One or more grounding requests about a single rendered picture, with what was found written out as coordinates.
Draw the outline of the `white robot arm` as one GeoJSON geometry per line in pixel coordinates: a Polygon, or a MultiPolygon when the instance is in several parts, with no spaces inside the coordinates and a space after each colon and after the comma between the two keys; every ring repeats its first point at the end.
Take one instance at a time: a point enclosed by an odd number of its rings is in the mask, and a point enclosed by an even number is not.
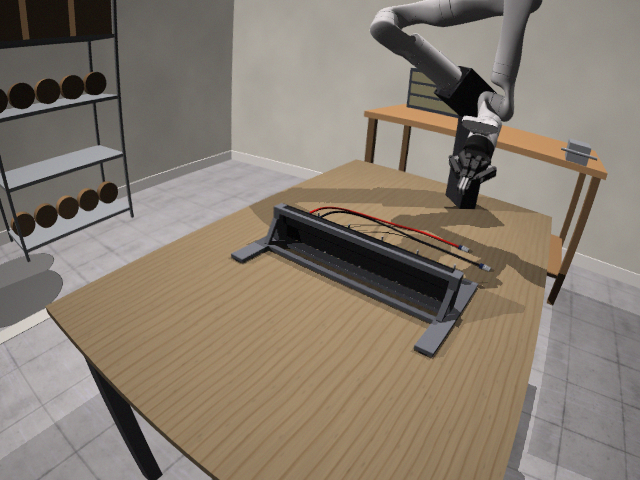
{"type": "Polygon", "coordinates": [[[501,121],[509,121],[514,114],[514,88],[526,24],[541,4],[542,0],[424,0],[380,10],[370,33],[377,42],[405,58],[443,91],[448,91],[459,82],[460,68],[422,36],[417,33],[409,36],[402,28],[415,24],[449,27],[503,16],[490,79],[504,90],[505,96],[483,92],[478,99],[478,117],[462,119],[462,125],[471,131],[468,137],[482,135],[492,142],[495,150],[501,121]]]}

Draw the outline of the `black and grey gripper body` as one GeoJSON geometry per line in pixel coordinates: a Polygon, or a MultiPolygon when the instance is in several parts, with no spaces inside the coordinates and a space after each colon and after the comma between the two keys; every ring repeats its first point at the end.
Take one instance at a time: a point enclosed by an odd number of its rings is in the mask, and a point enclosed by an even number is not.
{"type": "Polygon", "coordinates": [[[469,172],[473,163],[475,162],[476,157],[479,155],[482,157],[482,160],[477,168],[477,175],[480,172],[485,171],[487,169],[486,166],[491,164],[491,158],[494,153],[494,145],[488,138],[482,135],[471,135],[470,137],[468,137],[463,150],[458,154],[458,157],[460,159],[459,162],[462,168],[467,153],[471,154],[469,172]]]}

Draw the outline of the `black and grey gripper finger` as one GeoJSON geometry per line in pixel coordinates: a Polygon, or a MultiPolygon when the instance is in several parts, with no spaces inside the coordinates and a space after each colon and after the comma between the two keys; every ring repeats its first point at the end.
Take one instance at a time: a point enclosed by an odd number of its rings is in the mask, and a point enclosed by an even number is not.
{"type": "Polygon", "coordinates": [[[477,168],[481,160],[482,160],[481,156],[476,157],[475,162],[473,163],[471,170],[468,174],[468,177],[465,179],[464,184],[462,186],[461,195],[465,195],[465,193],[469,192],[471,184],[476,183],[477,185],[479,185],[496,176],[497,167],[492,166],[491,164],[486,166],[487,169],[485,171],[476,175],[477,168]]]}
{"type": "Polygon", "coordinates": [[[456,179],[460,179],[457,185],[457,191],[459,191],[459,194],[461,194],[461,189],[464,184],[464,181],[468,177],[467,175],[469,173],[470,160],[471,160],[471,154],[467,153],[465,162],[463,165],[463,170],[461,172],[458,167],[458,161],[460,161],[459,157],[458,156],[453,157],[453,155],[449,155],[449,165],[454,173],[454,176],[456,179]]]}

